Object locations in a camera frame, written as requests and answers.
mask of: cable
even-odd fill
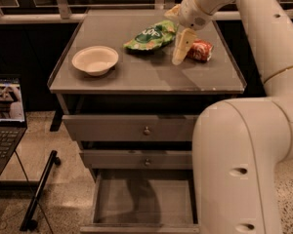
[[[20,214],[21,212],[23,212],[24,210],[25,210],[25,208],[22,208],[22,209],[19,210],[17,213],[15,213],[15,214],[13,214],[13,215],[7,217],[6,219],[2,219],[2,220],[1,220],[1,224],[2,224],[2,223],[4,223],[4,224],[2,224],[2,226],[1,226],[1,224],[0,224],[0,230],[5,230],[5,229],[7,228],[7,226],[8,226],[8,221],[9,221],[10,219],[12,219],[13,217],[15,217],[16,215],[19,215],[19,214]]]
[[[50,222],[49,222],[49,219],[47,218],[47,216],[46,216],[46,214],[45,214],[45,212],[44,212],[42,206],[40,205],[39,200],[36,198],[35,193],[34,193],[33,189],[32,189],[31,186],[30,186],[30,182],[29,182],[29,179],[28,179],[27,173],[26,173],[26,171],[25,171],[25,169],[24,169],[24,167],[23,167],[23,165],[22,165],[22,162],[21,162],[21,159],[20,159],[20,156],[19,156],[17,150],[15,150],[15,153],[16,153],[17,158],[18,158],[18,160],[19,160],[19,163],[20,163],[20,165],[21,165],[22,172],[23,172],[23,174],[24,174],[24,176],[25,176],[25,178],[26,178],[26,181],[27,181],[27,183],[28,183],[28,187],[29,187],[29,189],[30,189],[30,191],[31,191],[31,193],[32,193],[32,197],[34,198],[35,202],[36,202],[37,205],[39,206],[40,211],[41,211],[42,215],[45,217],[46,222],[47,222],[47,224],[48,224],[48,227],[49,227],[51,233],[53,234],[54,232],[53,232],[53,229],[52,229],[51,224],[50,224]]]

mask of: food package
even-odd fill
[[[214,46],[204,40],[196,39],[187,53],[187,57],[202,62],[210,60]]]
[[[175,40],[177,29],[176,24],[170,20],[160,21],[125,43],[124,48],[133,51],[157,50]]]

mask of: laptop keyboard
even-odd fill
[[[0,158],[5,158],[8,155],[18,133],[18,131],[0,131]]]

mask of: gray cabinet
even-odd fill
[[[173,44],[151,54],[128,54],[123,44],[164,20],[163,13],[89,11],[50,79],[63,122],[97,181],[93,224],[82,232],[198,232],[191,177],[193,128],[204,108],[242,94],[246,84],[213,22],[199,32],[214,45],[213,57],[206,63],[186,59],[174,66]],[[101,77],[91,77],[71,64],[79,50],[94,45],[119,54],[119,62]],[[141,187],[146,198],[137,189]],[[115,190],[117,197],[106,196]],[[168,191],[177,199],[166,197]],[[157,205],[144,209],[140,203],[145,200]],[[180,206],[172,209],[176,202]]]

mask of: white bowl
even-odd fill
[[[72,64],[92,76],[103,75],[118,62],[118,53],[106,46],[94,46],[75,54]]]

